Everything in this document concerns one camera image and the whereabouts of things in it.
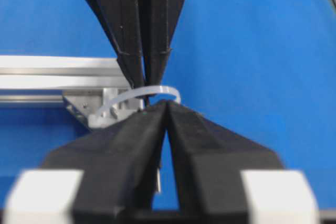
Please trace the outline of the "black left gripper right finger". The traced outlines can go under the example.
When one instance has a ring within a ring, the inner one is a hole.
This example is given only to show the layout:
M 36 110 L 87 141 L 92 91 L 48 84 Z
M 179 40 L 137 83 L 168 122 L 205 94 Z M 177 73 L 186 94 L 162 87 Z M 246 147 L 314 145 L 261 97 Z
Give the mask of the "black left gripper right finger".
M 318 223 L 311 188 L 271 149 L 169 101 L 165 117 L 181 213 L 199 223 Z

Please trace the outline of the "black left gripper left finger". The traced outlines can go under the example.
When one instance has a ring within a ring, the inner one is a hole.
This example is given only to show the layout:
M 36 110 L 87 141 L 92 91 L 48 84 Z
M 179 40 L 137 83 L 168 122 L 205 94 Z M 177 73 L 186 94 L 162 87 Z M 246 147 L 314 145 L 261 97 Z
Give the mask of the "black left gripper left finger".
M 151 207 L 166 101 L 52 150 L 23 171 L 5 201 L 6 223 L 117 223 Z

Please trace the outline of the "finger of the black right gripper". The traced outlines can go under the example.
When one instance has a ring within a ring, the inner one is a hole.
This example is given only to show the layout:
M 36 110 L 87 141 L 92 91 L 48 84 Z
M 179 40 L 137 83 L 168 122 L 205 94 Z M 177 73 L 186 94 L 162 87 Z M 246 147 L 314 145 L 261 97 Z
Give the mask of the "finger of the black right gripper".
M 138 0 L 145 84 L 159 85 L 185 0 Z
M 132 88 L 144 86 L 138 0 L 86 0 L 117 54 Z

